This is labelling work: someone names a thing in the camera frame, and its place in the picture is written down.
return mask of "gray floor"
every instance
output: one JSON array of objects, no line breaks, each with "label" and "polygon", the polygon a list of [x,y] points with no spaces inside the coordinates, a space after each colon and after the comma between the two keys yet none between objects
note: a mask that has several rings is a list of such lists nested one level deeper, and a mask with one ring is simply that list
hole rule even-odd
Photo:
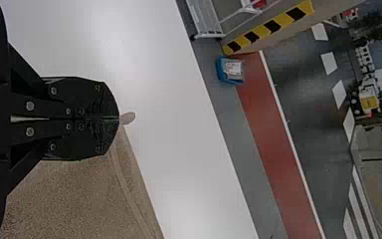
[{"label": "gray floor", "polygon": [[[185,0],[177,0],[177,4],[191,36],[195,29]],[[221,46],[213,39],[201,39],[192,47],[259,237],[285,239],[281,214],[235,87],[220,83],[216,75]]]}]

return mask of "machinery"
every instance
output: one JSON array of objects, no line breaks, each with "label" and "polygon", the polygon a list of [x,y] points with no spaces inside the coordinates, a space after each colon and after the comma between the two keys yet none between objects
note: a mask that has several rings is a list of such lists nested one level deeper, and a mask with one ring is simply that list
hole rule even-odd
[{"label": "machinery", "polygon": [[375,78],[362,81],[351,94],[351,107],[358,118],[371,118],[373,111],[381,112],[379,101],[380,90]]},{"label": "machinery", "polygon": [[105,83],[39,77],[8,44],[0,8],[0,227],[7,195],[40,160],[103,155],[118,125]]}]

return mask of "white line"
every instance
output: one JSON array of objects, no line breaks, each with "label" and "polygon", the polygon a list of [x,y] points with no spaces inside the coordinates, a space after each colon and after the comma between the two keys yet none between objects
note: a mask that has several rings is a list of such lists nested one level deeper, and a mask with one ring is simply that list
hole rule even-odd
[{"label": "white line", "polygon": [[326,53],[321,55],[321,61],[323,62],[325,72],[330,75],[334,71],[337,70],[337,63],[336,59],[334,58],[334,54],[331,53]]},{"label": "white line", "polygon": [[324,28],[324,24],[318,23],[311,27],[314,39],[317,41],[328,41],[327,33]]},{"label": "white line", "polygon": [[345,230],[346,239],[358,239],[353,228],[352,219],[349,216],[348,209],[345,211],[345,219],[343,220],[343,229]]},{"label": "white line", "polygon": [[323,228],[321,226],[321,223],[320,223],[320,220],[318,218],[317,210],[315,209],[311,193],[309,192],[308,184],[306,183],[306,179],[305,179],[305,174],[302,171],[302,167],[300,165],[299,157],[298,157],[298,155],[296,153],[295,145],[293,144],[293,140],[292,140],[292,137],[290,135],[289,128],[287,126],[287,121],[285,119],[284,110],[282,109],[281,102],[279,101],[278,93],[276,92],[275,84],[273,83],[272,75],[270,73],[269,66],[268,66],[268,63],[266,61],[266,57],[265,57],[265,54],[263,53],[263,51],[260,51],[260,57],[262,58],[263,64],[265,66],[266,73],[267,73],[268,79],[269,79],[269,83],[271,85],[272,92],[273,92],[273,94],[275,96],[275,100],[276,100],[276,103],[278,105],[282,121],[284,123],[284,127],[285,127],[285,130],[286,130],[287,138],[289,139],[290,147],[292,148],[293,156],[296,159],[296,165],[297,165],[297,168],[299,170],[300,177],[302,178],[303,187],[305,188],[306,196],[308,197],[308,201],[309,201],[309,204],[311,205],[312,213],[314,214],[314,217],[315,217],[315,222],[317,223],[318,230],[320,231],[320,234],[321,234],[321,238],[325,239],[324,230],[323,230]]},{"label": "white line", "polygon": [[346,99],[345,87],[343,86],[343,83],[341,80],[336,84],[336,86],[334,86],[332,91],[334,95],[334,100],[336,101],[337,108],[340,109],[340,107],[342,106],[343,102]]},{"label": "white line", "polygon": [[356,189],[358,190],[359,197],[361,198],[362,206],[364,207],[365,214],[367,215],[368,224],[370,225],[371,231],[373,232],[374,239],[379,239],[377,228],[375,227],[373,216],[371,214],[370,207],[367,203],[367,198],[365,197],[364,190],[361,185],[361,180],[359,179],[358,172],[356,171],[355,166],[352,169],[353,180],[355,181]]},{"label": "white line", "polygon": [[348,141],[351,142],[353,129],[355,128],[355,118],[353,117],[352,109],[349,108],[348,113],[346,114],[346,118],[343,121],[343,127],[345,128],[346,136],[348,137]]},{"label": "white line", "polygon": [[362,239],[369,239],[370,235],[368,234],[367,227],[365,225],[364,218],[362,217],[361,208],[359,207],[358,200],[355,196],[355,191],[353,190],[352,184],[349,187],[349,201],[355,214],[356,222],[358,223],[358,228],[361,231]]}]

